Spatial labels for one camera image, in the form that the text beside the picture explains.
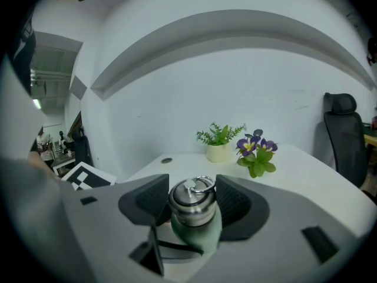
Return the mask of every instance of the metal ring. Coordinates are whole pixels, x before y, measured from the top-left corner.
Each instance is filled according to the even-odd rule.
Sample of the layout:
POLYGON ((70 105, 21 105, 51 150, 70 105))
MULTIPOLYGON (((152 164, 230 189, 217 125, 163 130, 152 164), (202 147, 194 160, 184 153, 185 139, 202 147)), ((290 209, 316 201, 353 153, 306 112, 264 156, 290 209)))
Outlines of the metal ring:
POLYGON ((213 179, 211 177, 208 177, 208 176, 197 176, 197 177, 194 177, 194 178, 191 178, 191 179, 194 180, 194 181, 201 180, 201 179, 206 179, 206 180, 209 180, 212 183, 211 186, 209 186, 209 187, 207 187, 205 189, 202 189, 202 190, 197 190, 197 189, 194 189, 192 187, 192 188, 190 188, 190 191, 192 193, 196 193, 196 194, 198 194, 198 193, 206 193, 206 192, 212 190, 214 188, 214 185, 215 185, 215 182, 213 181, 213 179))

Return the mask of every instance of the purple flower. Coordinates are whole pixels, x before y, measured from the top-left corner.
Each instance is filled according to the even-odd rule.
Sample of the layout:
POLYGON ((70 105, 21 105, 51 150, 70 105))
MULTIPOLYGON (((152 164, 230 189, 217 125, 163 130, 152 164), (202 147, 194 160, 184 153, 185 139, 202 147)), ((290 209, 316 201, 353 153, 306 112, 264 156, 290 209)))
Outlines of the purple flower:
POLYGON ((260 142, 260 147, 266 149, 267 152, 275 152, 277 150, 277 144, 272 140, 266 141, 265 139, 262 139, 260 142))
POLYGON ((253 136, 251 139, 240 139, 237 142, 237 147, 241 150, 243 156, 248 156, 257 148, 259 141, 259 136, 253 136))

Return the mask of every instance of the black chair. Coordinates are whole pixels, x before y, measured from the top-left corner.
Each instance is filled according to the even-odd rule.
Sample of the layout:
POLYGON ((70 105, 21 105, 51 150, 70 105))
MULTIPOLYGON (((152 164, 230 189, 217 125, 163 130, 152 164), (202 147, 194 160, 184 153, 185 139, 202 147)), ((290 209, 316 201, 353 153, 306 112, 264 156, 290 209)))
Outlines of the black chair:
POLYGON ((93 166, 89 142, 87 137, 84 135, 84 130, 82 128, 77 128, 72 131, 72 139, 74 140, 75 147, 75 164, 84 162, 90 166, 93 166))
POLYGON ((363 124, 355 112, 356 101, 350 94, 325 94, 331 111, 324 114, 336 171, 355 186, 361 187, 367 174, 363 124))

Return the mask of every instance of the white pot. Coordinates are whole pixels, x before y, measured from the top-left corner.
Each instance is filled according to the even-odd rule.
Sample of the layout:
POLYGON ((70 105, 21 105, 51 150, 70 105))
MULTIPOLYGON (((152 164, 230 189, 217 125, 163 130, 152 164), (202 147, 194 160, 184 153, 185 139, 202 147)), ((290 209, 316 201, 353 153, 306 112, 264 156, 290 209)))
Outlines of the white pot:
POLYGON ((232 147, 230 143, 222 144, 220 146, 211 146, 207 147, 207 159, 213 163, 225 162, 232 158, 232 147))

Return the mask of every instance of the ceiling light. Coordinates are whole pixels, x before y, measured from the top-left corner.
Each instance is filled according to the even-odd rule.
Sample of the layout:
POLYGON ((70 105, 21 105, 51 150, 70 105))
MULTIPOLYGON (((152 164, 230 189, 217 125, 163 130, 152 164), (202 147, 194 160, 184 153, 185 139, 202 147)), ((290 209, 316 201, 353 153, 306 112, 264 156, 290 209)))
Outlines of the ceiling light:
POLYGON ((33 102, 37 109, 41 108, 41 104, 39 103, 39 100, 33 100, 33 102))

